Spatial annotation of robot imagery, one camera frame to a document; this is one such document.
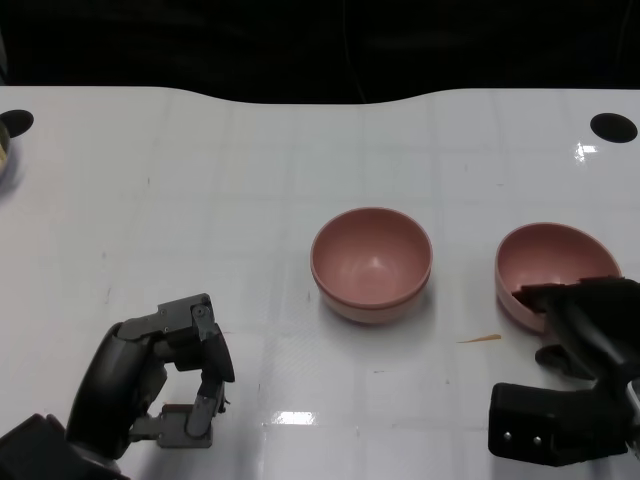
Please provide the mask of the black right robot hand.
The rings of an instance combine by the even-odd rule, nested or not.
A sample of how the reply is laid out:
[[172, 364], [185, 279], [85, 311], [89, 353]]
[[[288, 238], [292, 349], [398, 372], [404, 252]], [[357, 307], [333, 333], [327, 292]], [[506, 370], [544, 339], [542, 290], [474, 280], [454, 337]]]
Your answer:
[[639, 283], [624, 277], [526, 285], [513, 296], [544, 315], [561, 346], [597, 382], [622, 392], [639, 378]]

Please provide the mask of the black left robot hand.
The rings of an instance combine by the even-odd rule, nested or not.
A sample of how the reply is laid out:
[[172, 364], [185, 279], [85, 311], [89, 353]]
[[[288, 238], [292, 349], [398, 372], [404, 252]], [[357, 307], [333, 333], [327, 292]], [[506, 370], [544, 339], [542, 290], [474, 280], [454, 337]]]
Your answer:
[[[193, 403], [166, 404], [151, 416], [167, 365], [199, 371], [201, 384]], [[166, 449], [208, 448], [212, 420], [225, 412], [225, 388], [234, 380], [210, 297], [161, 304], [156, 312], [117, 323], [106, 333], [75, 396], [66, 439], [111, 460], [139, 441]]]

